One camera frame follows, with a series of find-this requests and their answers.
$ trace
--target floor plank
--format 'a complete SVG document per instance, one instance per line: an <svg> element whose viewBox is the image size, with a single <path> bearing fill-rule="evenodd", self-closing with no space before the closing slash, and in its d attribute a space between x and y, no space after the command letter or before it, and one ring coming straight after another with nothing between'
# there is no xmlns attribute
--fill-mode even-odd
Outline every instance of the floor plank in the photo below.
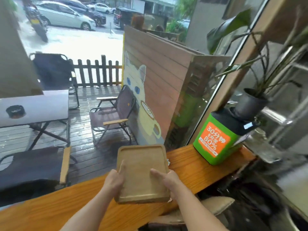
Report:
<svg viewBox="0 0 308 231"><path fill-rule="evenodd" d="M132 141L129 142L128 135L122 129L107 131L97 147L93 144L89 110L97 107L99 101L96 97L117 96L120 90L120 86L78 88L80 108L69 111L71 155L77 160L77 163L69 168L68 178L72 184L101 176L115 168L118 148L137 144L132 133L130 133ZM75 95L69 95L69 106L76 105ZM101 106L110 106L110 102L102 102ZM46 130L66 137L65 125L60 122L50 123ZM0 157L25 151L28 143L32 143L37 134L38 132L26 125L0 128ZM65 143L43 134L34 149L60 145L65 145ZM4 170L12 160L12 157L3 160L0 170Z"/></svg>

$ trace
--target black car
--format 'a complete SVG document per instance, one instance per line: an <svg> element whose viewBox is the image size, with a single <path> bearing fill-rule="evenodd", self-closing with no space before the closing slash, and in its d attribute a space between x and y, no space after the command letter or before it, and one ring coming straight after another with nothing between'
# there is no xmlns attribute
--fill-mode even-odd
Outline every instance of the black car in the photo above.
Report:
<svg viewBox="0 0 308 231"><path fill-rule="evenodd" d="M90 17L91 19L93 19L95 21L97 27L106 24L106 16L105 15L103 15L103 14L97 12L97 11L89 10L84 4L82 4L78 0L52 0L52 1L63 3L67 6L69 6L74 11Z"/></svg>
<svg viewBox="0 0 308 231"><path fill-rule="evenodd" d="M121 29L124 29L125 25L131 25L132 17L134 14L141 14L141 13L133 9L127 9L125 7L117 7L113 16L113 23L116 26L120 27Z"/></svg>

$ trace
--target orange label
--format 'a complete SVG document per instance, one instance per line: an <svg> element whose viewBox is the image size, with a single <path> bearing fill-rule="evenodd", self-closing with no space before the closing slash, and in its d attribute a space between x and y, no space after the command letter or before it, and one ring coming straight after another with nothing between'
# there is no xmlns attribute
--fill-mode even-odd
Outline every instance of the orange label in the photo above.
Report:
<svg viewBox="0 0 308 231"><path fill-rule="evenodd" d="M198 141L204 150L216 157L229 143L230 137L209 122Z"/></svg>

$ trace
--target hand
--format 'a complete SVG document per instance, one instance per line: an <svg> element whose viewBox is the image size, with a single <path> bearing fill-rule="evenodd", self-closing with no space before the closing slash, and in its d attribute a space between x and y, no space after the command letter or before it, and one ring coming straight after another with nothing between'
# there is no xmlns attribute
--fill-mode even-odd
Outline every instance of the hand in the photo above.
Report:
<svg viewBox="0 0 308 231"><path fill-rule="evenodd" d="M105 179L104 186L102 190L106 189L109 192L112 192L113 196L120 192L125 180L125 164L122 161L120 170L117 172L115 169L112 169L108 176Z"/></svg>
<svg viewBox="0 0 308 231"><path fill-rule="evenodd" d="M156 169L151 169L151 173L163 180L165 187L167 187L171 191L171 198L176 200L177 194L184 184L179 179L179 176L175 171L170 170L169 173L162 173Z"/></svg>

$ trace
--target white table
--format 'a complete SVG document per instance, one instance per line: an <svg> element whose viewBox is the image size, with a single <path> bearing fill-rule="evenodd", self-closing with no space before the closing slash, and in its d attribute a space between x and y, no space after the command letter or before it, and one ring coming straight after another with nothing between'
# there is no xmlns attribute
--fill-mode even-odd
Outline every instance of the white table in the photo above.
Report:
<svg viewBox="0 0 308 231"><path fill-rule="evenodd" d="M31 150L38 139L44 133L56 139L70 143L69 119L68 119L68 90L43 91L44 95L24 96L0 99L0 128L29 125L30 128L39 131L39 134L27 149ZM21 118L10 118L6 109L13 105L21 105L25 109L25 115ZM45 129L52 121L60 121L67 126L67 138L64 139Z"/></svg>

